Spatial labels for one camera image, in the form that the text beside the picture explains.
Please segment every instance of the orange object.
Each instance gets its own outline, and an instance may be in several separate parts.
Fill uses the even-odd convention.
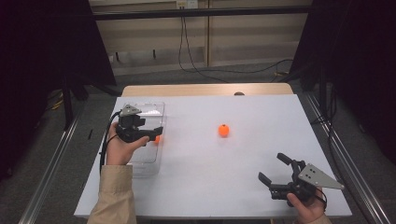
[[[221,137],[226,137],[229,132],[230,128],[226,124],[221,124],[219,126],[219,135],[221,135]]]
[[[160,143],[160,136],[159,135],[155,136],[154,143],[155,144],[159,144]]]

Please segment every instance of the white tabletop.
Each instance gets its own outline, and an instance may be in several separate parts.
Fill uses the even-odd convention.
[[[272,200],[257,177],[263,172],[274,184],[291,181],[292,170],[278,152],[334,177],[296,95],[121,97],[114,111],[131,102],[164,102],[166,116],[160,172],[134,178],[138,216],[295,217],[295,209]],[[226,138],[218,135],[222,123],[230,127]],[[88,217],[97,202],[98,166],[99,155],[75,216]],[[351,215],[341,190],[323,191],[328,216]]]

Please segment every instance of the person's arm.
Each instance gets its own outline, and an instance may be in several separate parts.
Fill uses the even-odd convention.
[[[317,190],[317,196],[322,198],[321,190]],[[317,198],[309,203],[302,203],[292,193],[287,195],[289,202],[297,209],[298,216],[294,224],[332,224],[324,214],[324,204]]]
[[[128,223],[135,224],[134,193],[132,191],[132,166],[126,165],[134,151],[149,140],[142,137],[125,143],[116,136],[117,123],[108,131],[106,165],[102,167],[99,199],[92,209],[88,224]]]

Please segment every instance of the clear plastic container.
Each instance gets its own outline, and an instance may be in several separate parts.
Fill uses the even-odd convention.
[[[139,127],[139,130],[153,130],[163,127],[165,124],[165,104],[164,103],[130,103],[142,111],[139,113],[141,119],[146,119],[146,123]],[[158,174],[161,166],[161,155],[163,152],[163,134],[159,141],[149,141],[145,147],[141,147],[134,152],[128,164],[132,164],[134,177],[147,177]]]

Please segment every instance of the gray carpet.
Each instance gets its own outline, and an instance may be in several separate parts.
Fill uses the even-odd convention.
[[[219,69],[238,71],[257,71],[265,68],[268,64],[251,64],[220,67]],[[290,62],[282,63],[278,71],[288,71]],[[231,83],[248,82],[271,82],[281,79],[275,77],[275,68],[248,74],[233,74],[224,72],[203,72],[206,76],[213,76]],[[130,75],[117,77],[118,87],[122,91],[127,85],[155,85],[155,84],[182,84],[182,83],[220,83],[221,81],[203,77],[197,73],[187,73],[184,71],[167,71],[143,75]],[[315,114],[306,99],[306,93],[302,92],[299,81],[290,83],[295,93],[298,94],[305,113],[309,120],[314,120]],[[87,87],[91,93],[85,102],[73,100],[73,106],[77,110],[82,108],[82,117],[78,122],[66,152],[60,161],[56,178],[53,179],[47,197],[43,202],[35,223],[85,223],[83,218],[73,216],[78,204],[84,184],[92,168],[93,159],[104,134],[106,123],[115,104],[116,98],[108,96],[95,88]],[[21,215],[35,192],[42,175],[44,174],[51,156],[57,147],[63,134],[64,111],[60,107],[57,110],[47,111],[33,133],[34,140],[30,144],[29,150],[22,160],[14,168],[14,175],[0,183],[0,223],[18,223]],[[344,105],[342,99],[338,101],[337,114],[333,120],[333,127],[340,135],[349,154],[359,168],[361,174],[368,182],[376,197],[382,203],[385,212],[390,220],[396,220],[396,215],[392,211],[396,208],[396,166],[385,158],[377,147],[375,140],[363,133],[359,122]],[[353,183],[348,178],[345,168],[340,161],[334,163],[330,154],[327,135],[320,125],[312,126],[325,155],[327,156],[334,172],[335,164],[338,164],[340,171],[346,178],[346,183],[350,187],[344,190],[346,200],[351,207],[353,216],[333,218],[333,223],[367,223],[361,210],[356,203],[360,204],[363,213],[369,218],[369,223],[375,223],[369,211],[364,205],[359,193],[354,188]],[[276,219],[276,223],[291,223],[291,220]],[[194,221],[160,221],[153,223],[194,223]],[[266,223],[265,220],[226,220],[224,223]]]

